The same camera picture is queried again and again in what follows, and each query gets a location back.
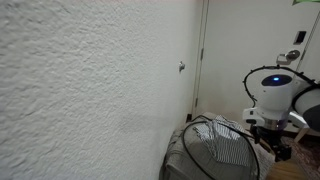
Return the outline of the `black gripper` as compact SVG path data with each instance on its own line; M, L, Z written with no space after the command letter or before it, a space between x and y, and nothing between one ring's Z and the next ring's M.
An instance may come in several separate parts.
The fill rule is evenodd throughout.
M272 152L275 155L276 162L287 161L291 158L292 147L281 141L281 131L268 130L252 125L250 133L253 135L256 144L260 144L267 152Z

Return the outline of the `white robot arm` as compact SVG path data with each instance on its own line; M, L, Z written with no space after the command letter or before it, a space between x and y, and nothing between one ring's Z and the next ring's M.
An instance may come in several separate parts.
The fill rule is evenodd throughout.
M248 77L261 70L284 70L287 74L272 74L259 83L255 97L247 86ZM292 148L281 142L288 121L303 120L314 131L320 131L320 84L289 67L262 66L251 70L243 80L245 91L253 106L243 110L242 118L250 125L255 143L264 140L275 154L275 161L291 158Z

